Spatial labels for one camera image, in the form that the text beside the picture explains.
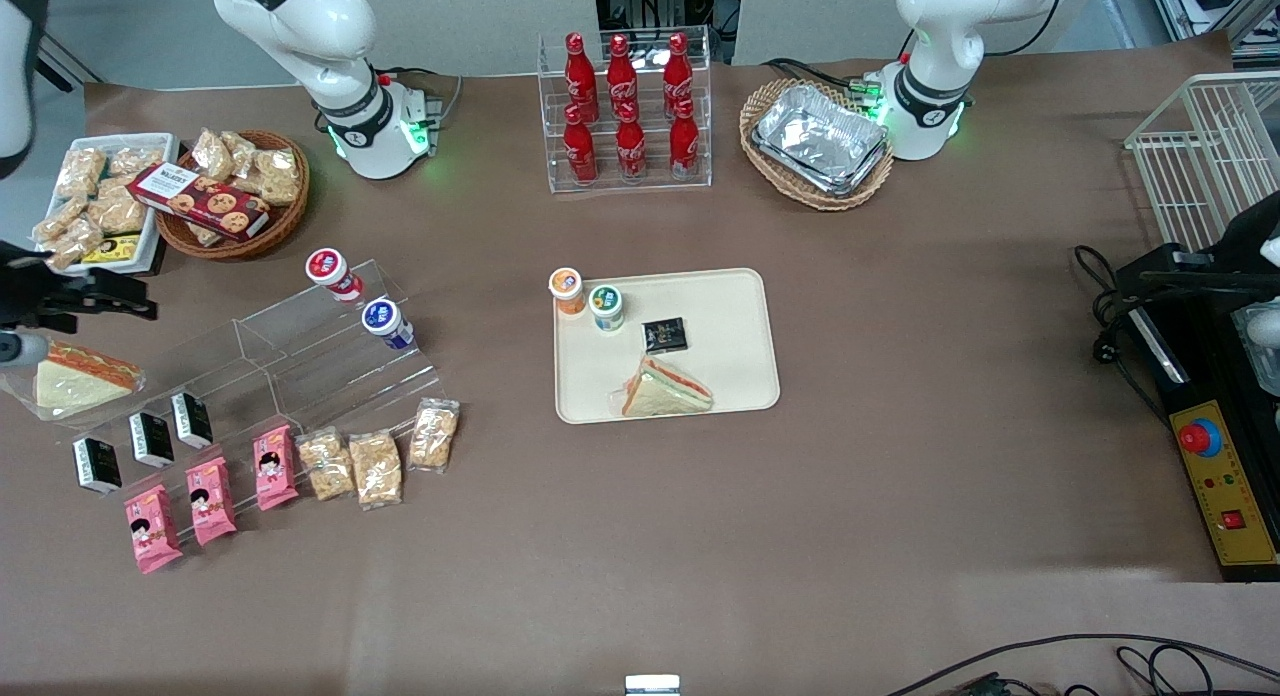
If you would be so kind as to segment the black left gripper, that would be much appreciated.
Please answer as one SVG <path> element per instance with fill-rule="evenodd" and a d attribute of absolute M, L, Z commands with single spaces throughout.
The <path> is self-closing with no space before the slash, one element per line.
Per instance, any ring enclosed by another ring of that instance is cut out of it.
<path fill-rule="evenodd" d="M 1208 248 L 1212 273 L 1143 269 L 1139 281 L 1162 298 L 1217 294 L 1274 299 L 1277 264 L 1263 255 L 1263 246 L 1276 239 L 1277 221 L 1279 191 L 1231 219 L 1221 239 Z"/>

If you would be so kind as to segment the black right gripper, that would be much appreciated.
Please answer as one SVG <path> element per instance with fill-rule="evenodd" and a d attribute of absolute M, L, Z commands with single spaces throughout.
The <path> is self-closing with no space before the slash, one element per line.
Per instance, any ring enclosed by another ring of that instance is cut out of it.
<path fill-rule="evenodd" d="M 37 251 L 1 241 L 1 328 L 78 331 L 77 316 L 123 313 L 155 321 L 157 304 L 146 281 L 109 269 L 82 275 L 52 273 Z"/>

